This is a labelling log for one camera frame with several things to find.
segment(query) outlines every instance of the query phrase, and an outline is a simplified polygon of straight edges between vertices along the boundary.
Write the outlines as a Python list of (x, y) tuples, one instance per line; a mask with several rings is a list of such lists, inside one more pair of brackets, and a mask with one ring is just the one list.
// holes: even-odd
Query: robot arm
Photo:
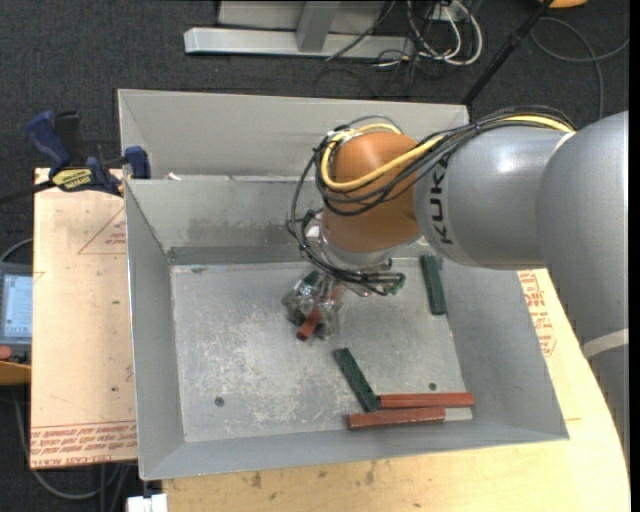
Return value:
[(546, 267), (629, 460), (628, 132), (628, 113), (575, 131), (526, 111), (417, 143), (386, 123), (332, 132), (315, 158), (316, 257), (361, 295), (393, 292), (386, 262), (420, 236), (464, 265)]

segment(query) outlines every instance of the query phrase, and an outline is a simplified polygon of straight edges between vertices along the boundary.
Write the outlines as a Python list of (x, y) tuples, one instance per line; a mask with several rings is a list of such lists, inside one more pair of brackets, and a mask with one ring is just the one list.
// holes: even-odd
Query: metal stand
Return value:
[[(304, 2), (302, 6), (297, 6), (297, 8), (296, 2), (287, 3), (292, 5), (281, 6), (275, 5), (278, 2), (261, 2), (260, 7), (253, 6), (254, 11), (259, 8), (260, 12), (265, 14), (269, 9), (277, 9), (278, 12), (272, 14), (271, 17), (275, 16), (280, 19), (273, 20), (266, 17), (267, 19), (263, 23), (266, 27), (256, 29), (192, 28), (184, 34), (185, 51), (187, 54), (233, 53), (329, 57), (351, 44), (360, 33), (364, 32), (377, 19), (383, 4), (383, 2), (361, 2), (359, 3), (360, 7), (356, 10), (344, 5), (350, 2), (310, 1)], [(260, 20), (252, 23), (251, 17), (253, 15), (250, 11), (250, 8), (244, 9), (242, 13), (246, 13), (247, 24), (258, 24), (259, 26)], [(234, 14), (226, 16), (231, 22), (239, 21), (234, 19), (238, 17), (239, 15)], [(295, 30), (282, 30), (282, 25), (285, 25), (284, 28), (292, 28), (292, 20), (296, 20), (293, 27)], [(362, 26), (363, 21), (365, 21), (364, 28), (356, 30), (354, 27), (356, 25)], [(342, 33), (331, 33), (331, 30)], [(366, 36), (345, 55), (350, 58), (373, 59), (386, 50), (403, 51), (405, 44), (404, 37)]]

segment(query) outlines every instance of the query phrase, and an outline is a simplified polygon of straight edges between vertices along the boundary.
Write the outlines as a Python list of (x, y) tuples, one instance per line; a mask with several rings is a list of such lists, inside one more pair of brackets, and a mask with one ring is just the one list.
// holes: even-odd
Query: gray metal bin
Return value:
[[(335, 463), (566, 438), (516, 273), (445, 263), (446, 316), (418, 264), (393, 297), (345, 297), (339, 334), (300, 342), (280, 299), (311, 270), (285, 229), (324, 133), (385, 114), (411, 136), (463, 107), (121, 91), (122, 144), (153, 179), (127, 182), (140, 472), (144, 479)], [(181, 179), (163, 179), (173, 173)], [(301, 211), (317, 206), (312, 183)], [(331, 357), (349, 347), (374, 391), (471, 391), (439, 425), (348, 431), (360, 406)]]

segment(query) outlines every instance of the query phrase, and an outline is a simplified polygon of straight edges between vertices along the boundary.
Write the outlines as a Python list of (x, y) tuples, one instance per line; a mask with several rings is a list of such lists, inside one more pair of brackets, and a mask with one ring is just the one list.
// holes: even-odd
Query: black cable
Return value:
[(515, 32), (513, 32), (507, 41), (502, 45), (498, 53), (495, 54), (487, 69), (482, 73), (480, 78), (473, 85), (471, 90), (462, 99), (463, 105), (471, 105), (473, 100), (476, 99), (478, 94), (484, 89), (493, 75), (500, 69), (500, 67), (509, 58), (511, 53), (520, 45), (520, 42), (527, 34), (533, 29), (541, 16), (546, 14), (549, 5), (553, 0), (544, 0), (543, 3), (536, 9), (536, 11), (527, 19)]
[[(15, 407), (16, 423), (18, 424), (18, 434), (19, 434), (19, 437), (20, 437), (20, 443), (22, 444), (22, 451), (24, 452), (25, 457), (28, 457), (27, 440), (26, 440), (26, 436), (25, 436), (25, 433), (24, 433), (25, 425), (24, 425), (24, 419), (22, 417), (22, 411), (20, 410), (20, 403), (18, 402), (18, 398), (17, 398), (17, 396), (15, 394), (15, 391), (11, 390), (11, 394), (12, 394), (13, 403), (14, 403), (14, 407)], [(121, 469), (122, 468), (120, 466), (116, 467), (116, 469), (114, 470), (114, 472), (111, 475), (111, 477), (109, 478), (109, 480), (105, 483), (106, 487), (108, 487), (109, 485), (111, 485), (111, 483), (113, 483), (113, 481), (115, 480), (116, 476), (120, 473)], [(103, 492), (103, 487), (100, 486), (98, 489), (95, 489), (93, 491), (88, 491), (88, 492), (79, 493), (79, 494), (71, 494), (71, 493), (68, 493), (68, 492), (60, 491), (59, 489), (56, 489), (55, 487), (53, 487), (37, 471), (31, 470), (31, 474), (33, 475), (33, 477), (36, 479), (36, 481), (45, 490), (47, 490), (49, 493), (53, 494), (54, 496), (56, 496), (58, 498), (61, 498), (61, 499), (64, 499), (64, 500), (86, 501), (86, 500), (95, 498), (101, 492)]]
[(32, 187), (19, 190), (18, 192), (7, 194), (6, 196), (0, 197), (0, 206), (3, 204), (10, 203), (11, 201), (15, 201), (16, 199), (20, 199), (21, 197), (32, 196), (33, 194), (37, 194), (38, 192), (42, 192), (43, 190), (47, 190), (55, 186), (56, 185), (54, 183), (50, 181), (45, 181), (44, 183), (33, 185)]
[[(484, 133), (495, 128), (500, 128), (502, 126), (516, 126), (516, 125), (533, 126), (533, 127), (541, 126), (539, 123), (528, 122), (528, 121), (503, 122), (505, 118), (511, 117), (515, 113), (520, 113), (523, 115), (529, 113), (530, 115), (536, 115), (537, 117), (544, 117), (553, 121), (561, 122), (567, 125), (569, 128), (574, 129), (573, 123), (571, 123), (566, 118), (566, 116), (559, 115), (558, 111), (555, 111), (550, 108), (547, 108), (545, 109), (545, 111), (540, 111), (540, 112), (528, 112), (527, 110), (520, 109), (520, 108), (506, 109), (505, 112), (490, 114), (489, 116), (486, 116), (485, 118), (481, 119), (477, 123), (470, 123), (463, 127), (459, 127), (454, 130), (445, 132), (447, 135), (443, 138), (443, 140), (439, 141), (436, 145), (433, 146), (433, 148), (430, 148), (430, 150), (427, 153), (417, 158), (411, 165), (403, 169), (400, 173), (397, 174), (397, 176), (395, 176), (392, 180), (387, 182), (384, 186), (379, 187), (375, 190), (371, 190), (365, 194), (360, 194), (357, 196), (353, 195), (353, 192), (358, 190), (359, 188), (362, 188), (364, 186), (368, 187), (372, 183), (375, 183), (375, 180), (372, 180), (371, 182), (368, 182), (365, 185), (362, 185), (361, 187), (358, 187), (356, 189), (349, 191), (349, 195), (346, 195), (344, 193), (337, 192), (337, 191), (331, 191), (330, 187), (326, 186), (323, 183), (322, 177), (319, 171), (316, 172), (316, 185), (318, 186), (318, 190), (320, 191), (320, 194), (322, 195), (323, 200), (325, 201), (325, 204), (334, 213), (338, 215), (343, 215), (343, 216), (355, 216), (355, 215), (365, 213), (371, 210), (372, 208), (378, 206), (379, 204), (392, 201), (393, 199), (398, 197), (400, 194), (404, 193), (406, 190), (408, 190), (412, 186), (413, 183), (415, 183), (418, 179), (421, 179), (424, 176), (424, 174), (427, 174), (428, 172), (430, 172), (435, 167), (435, 165), (442, 160), (444, 155), (446, 155), (448, 158), (449, 156), (451, 156), (451, 154), (453, 154), (453, 152), (457, 151), (457, 149), (461, 145), (463, 145), (465, 142), (467, 142), (468, 140), (470, 140), (471, 138), (475, 137), (480, 133)], [(439, 136), (441, 135), (441, 133), (430, 135), (429, 137), (425, 138), (423, 141), (418, 143), (418, 145), (424, 144), (430, 138)], [(425, 165), (427, 165), (427, 163), (429, 163), (430, 161), (432, 162), (432, 165), (429, 167), (425, 167)], [(421, 170), (421, 173), (422, 173), (421, 175), (415, 178), (408, 185), (405, 185), (404, 188), (400, 190), (400, 192), (397, 192), (393, 196), (389, 196), (389, 193), (391, 190), (393, 190), (397, 185), (402, 183), (404, 180), (406, 180), (409, 176), (413, 175), (418, 170)], [(336, 196), (335, 195), (336, 193), (342, 194), (342, 196)], [(366, 201), (372, 198), (375, 198), (375, 199), (373, 199), (371, 202), (368, 202), (362, 205), (363, 201)], [(353, 209), (339, 210), (336, 205), (330, 204), (331, 202), (337, 203), (337, 204), (359, 203), (362, 205), (362, 207), (356, 210), (353, 210)]]
[(347, 53), (349, 50), (353, 49), (358, 43), (360, 43), (360, 41), (362, 41), (365, 37), (367, 37), (368, 35), (370, 35), (375, 28), (380, 25), (380, 23), (382, 23), (382, 21), (389, 16), (389, 13), (391, 12), (391, 10), (393, 9), (393, 6), (396, 4), (395, 0), (392, 2), (389, 2), (389, 5), (387, 7), (387, 10), (384, 11), (384, 13), (380, 14), (380, 17), (376, 20), (376, 22), (371, 25), (367, 30), (365, 30), (362, 34), (360, 34), (356, 39), (354, 39), (351, 43), (349, 43), (347, 46), (345, 46), (344, 48), (342, 48), (342, 50), (334, 53), (333, 55), (331, 55), (330, 57), (327, 57), (325, 59), (326, 62), (337, 59), (338, 57), (342, 57), (345, 53)]
[(376, 285), (385, 284), (388, 282), (391, 282), (394, 285), (398, 285), (404, 281), (403, 274), (398, 274), (398, 273), (386, 273), (386, 274), (369, 273), (368, 274), (365, 272), (356, 272), (356, 271), (351, 271), (346, 269), (340, 269), (322, 261), (320, 258), (318, 258), (314, 254), (314, 252), (309, 247), (309, 244), (306, 238), (306, 233), (305, 233), (306, 227), (313, 217), (313, 215), (310, 215), (310, 213), (314, 214), (315, 212), (308, 212), (307, 215), (305, 215), (305, 219), (301, 223), (301, 231), (300, 232), (298, 231), (298, 226), (296, 222), (296, 218), (297, 218), (296, 209), (297, 209), (297, 203), (300, 196), (300, 192), (302, 191), (302, 186), (304, 185), (305, 179), (309, 174), (309, 171), (311, 170), (314, 163), (316, 163), (317, 161), (319, 152), (326, 146), (327, 140), (328, 140), (328, 137), (325, 137), (322, 143), (320, 144), (320, 146), (314, 150), (313, 156), (307, 163), (307, 166), (302, 172), (302, 175), (300, 176), (300, 180), (296, 185), (293, 199), (291, 201), (288, 231), (294, 236), (294, 238), (298, 242), (300, 254), (304, 258), (309, 260), (314, 266), (322, 270), (323, 272), (333, 276), (339, 281), (343, 281), (346, 283), (353, 283), (353, 284), (362, 286), (377, 295), (387, 295), (388, 292), (386, 290), (379, 290), (378, 288), (376, 288)]
[(591, 55), (591, 57), (576, 58), (576, 57), (567, 57), (565, 55), (560, 55), (558, 53), (552, 52), (548, 48), (544, 47), (540, 43), (540, 41), (538, 41), (538, 39), (536, 38), (536, 36), (533, 33), (533, 31), (531, 32), (531, 39), (533, 40), (535, 45), (538, 48), (540, 48), (540, 50), (542, 50), (547, 55), (549, 55), (549, 56), (551, 56), (551, 57), (553, 57), (555, 59), (564, 61), (564, 62), (573, 62), (573, 63), (589, 63), (589, 62), (591, 62), (591, 63), (593, 63), (594, 68), (596, 70), (597, 80), (598, 80), (598, 114), (597, 115), (598, 115), (598, 119), (602, 119), (602, 114), (603, 114), (603, 111), (604, 111), (604, 79), (602, 78), (602, 69), (600, 68), (600, 61), (604, 60), (604, 59), (608, 59), (609, 57), (613, 57), (614, 55), (617, 55), (622, 50), (624, 50), (625, 47), (629, 44), (629, 36), (624, 41), (624, 43), (622, 43), (622, 45), (620, 45), (615, 50), (612, 50), (612, 51), (607, 52), (607, 53), (605, 53), (603, 55), (597, 56), (595, 54), (595, 51), (593, 50), (593, 48), (589, 44), (589, 41), (587, 41), (587, 39), (580, 32), (578, 32), (578, 30), (576, 30), (574, 27), (569, 25), (567, 22), (562, 21), (562, 20), (560, 20), (558, 18), (551, 18), (551, 17), (548, 17), (548, 16), (543, 16), (542, 18), (540, 18), (540, 21), (552, 21), (554, 23), (558, 23), (559, 25), (562, 25), (563, 27), (567, 28), (568, 30), (573, 32), (573, 34), (578, 39), (580, 39), (582, 44), (584, 44), (585, 48), (587, 49), (587, 51)]
[(320, 96), (318, 94), (318, 90), (317, 90), (317, 86), (318, 83), (320, 82), (320, 80), (325, 77), (326, 75), (329, 75), (331, 73), (344, 73), (345, 75), (349, 75), (352, 76), (354, 78), (356, 78), (362, 85), (364, 85), (366, 88), (369, 89), (369, 92), (371, 92), (371, 99), (377, 99), (380, 98), (380, 95), (378, 94), (378, 91), (376, 91), (376, 89), (367, 81), (365, 80), (362, 76), (360, 76), (358, 73), (356, 73), (355, 71), (351, 70), (351, 69), (343, 69), (343, 68), (330, 68), (330, 69), (325, 69), (323, 71), (320, 71), (320, 73), (318, 73), (315, 77), (315, 79), (313, 80), (311, 87), (313, 90), (313, 95), (316, 98), (326, 98), (328, 96)]

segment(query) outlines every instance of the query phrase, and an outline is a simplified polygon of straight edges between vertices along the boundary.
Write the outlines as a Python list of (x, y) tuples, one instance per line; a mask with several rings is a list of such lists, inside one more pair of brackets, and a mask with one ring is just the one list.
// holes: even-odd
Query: red wooden stick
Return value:
[(413, 423), (441, 423), (444, 421), (444, 416), (445, 411), (442, 407), (364, 412), (348, 416), (347, 427), (349, 430), (359, 430), (368, 427), (385, 427)]
[(381, 409), (412, 409), (415, 407), (471, 407), (471, 393), (405, 393), (380, 395)]

